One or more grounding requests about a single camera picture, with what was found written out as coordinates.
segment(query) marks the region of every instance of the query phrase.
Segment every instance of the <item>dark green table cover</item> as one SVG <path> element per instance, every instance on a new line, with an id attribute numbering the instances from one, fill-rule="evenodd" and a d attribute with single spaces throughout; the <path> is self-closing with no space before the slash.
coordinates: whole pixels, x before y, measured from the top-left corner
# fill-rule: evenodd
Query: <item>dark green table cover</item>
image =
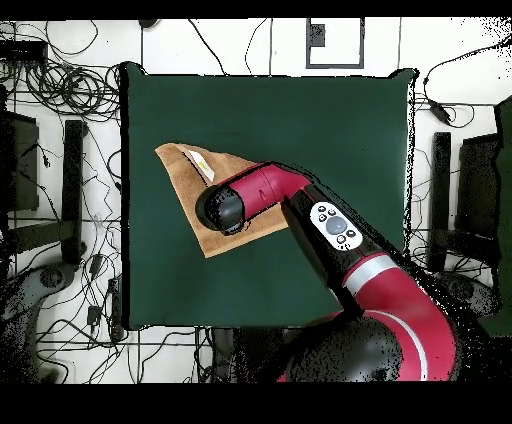
<path id="1" fill-rule="evenodd" d="M 127 73 L 131 328 L 303 325 L 337 309 L 288 230 L 205 259 L 155 153 L 167 142 L 298 164 L 403 247 L 414 70 L 255 78 L 144 75 L 129 64 Z"/>
<path id="2" fill-rule="evenodd" d="M 498 314 L 482 317 L 480 322 L 492 336 L 510 337 L 512 336 L 512 97 L 501 102 L 494 110 L 498 135 L 503 143 L 496 158 L 499 178 L 498 242 L 501 253 L 497 286 L 502 307 Z"/>

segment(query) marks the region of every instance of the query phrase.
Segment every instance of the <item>black border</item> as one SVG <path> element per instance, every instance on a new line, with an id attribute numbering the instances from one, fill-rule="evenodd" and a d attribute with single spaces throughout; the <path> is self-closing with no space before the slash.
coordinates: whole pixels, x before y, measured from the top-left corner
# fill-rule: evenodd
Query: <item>black border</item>
<path id="1" fill-rule="evenodd" d="M 364 69 L 364 18 L 360 20 L 359 63 L 346 65 L 319 65 L 311 63 L 311 18 L 306 18 L 306 69 Z"/>

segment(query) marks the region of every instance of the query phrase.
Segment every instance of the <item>button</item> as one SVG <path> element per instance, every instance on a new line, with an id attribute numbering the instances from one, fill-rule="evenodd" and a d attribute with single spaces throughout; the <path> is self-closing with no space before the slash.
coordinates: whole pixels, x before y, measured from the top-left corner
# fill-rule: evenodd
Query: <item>button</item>
<path id="1" fill-rule="evenodd" d="M 347 229 L 347 223 L 341 216 L 333 216 L 325 224 L 325 229 L 329 234 L 335 236 Z"/>

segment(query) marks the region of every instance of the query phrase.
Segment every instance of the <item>brown towel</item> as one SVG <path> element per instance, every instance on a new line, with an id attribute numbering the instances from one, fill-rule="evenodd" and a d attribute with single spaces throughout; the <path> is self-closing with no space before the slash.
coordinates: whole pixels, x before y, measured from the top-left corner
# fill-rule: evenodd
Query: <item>brown towel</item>
<path id="1" fill-rule="evenodd" d="M 181 206 L 206 258 L 224 253 L 288 226 L 279 205 L 274 205 L 252 219 L 250 225 L 246 224 L 238 234 L 224 236 L 220 232 L 209 230 L 197 219 L 195 213 L 197 198 L 207 186 L 220 183 L 254 165 L 254 162 L 186 144 L 168 143 L 155 151 L 169 174 Z"/>

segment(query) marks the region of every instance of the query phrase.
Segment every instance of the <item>control buttons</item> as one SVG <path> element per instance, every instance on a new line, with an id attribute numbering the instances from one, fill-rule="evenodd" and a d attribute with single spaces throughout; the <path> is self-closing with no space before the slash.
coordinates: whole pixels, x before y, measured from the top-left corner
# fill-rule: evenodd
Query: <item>control buttons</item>
<path id="1" fill-rule="evenodd" d="M 350 252 L 364 241 L 363 234 L 333 203 L 317 202 L 309 211 L 309 219 L 327 244 L 338 252 Z"/>
<path id="2" fill-rule="evenodd" d="M 325 229 L 329 234 L 335 236 L 347 229 L 347 222 L 341 216 L 332 216 L 325 224 Z"/>

